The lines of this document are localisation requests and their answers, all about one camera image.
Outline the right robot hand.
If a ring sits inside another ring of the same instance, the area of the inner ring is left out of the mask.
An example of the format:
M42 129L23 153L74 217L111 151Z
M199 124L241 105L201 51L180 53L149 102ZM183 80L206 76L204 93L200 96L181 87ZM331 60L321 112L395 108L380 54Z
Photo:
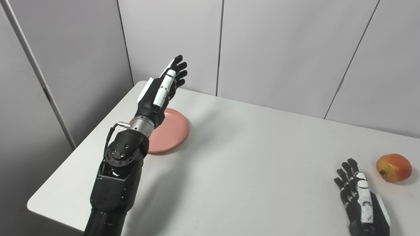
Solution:
M356 160L349 158L337 169L334 178L348 216L351 236L389 236L390 217L379 194L369 188L366 175Z

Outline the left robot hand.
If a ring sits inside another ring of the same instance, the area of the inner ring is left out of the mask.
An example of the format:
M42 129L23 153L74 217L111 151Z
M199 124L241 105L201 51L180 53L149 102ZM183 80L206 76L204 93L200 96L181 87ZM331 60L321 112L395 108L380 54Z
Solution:
M147 118L154 129L159 127L164 121L164 112L169 101L174 97L177 88L185 84L184 77L188 74L186 68L187 62L182 55L178 55L158 78L150 78L138 97L135 117Z

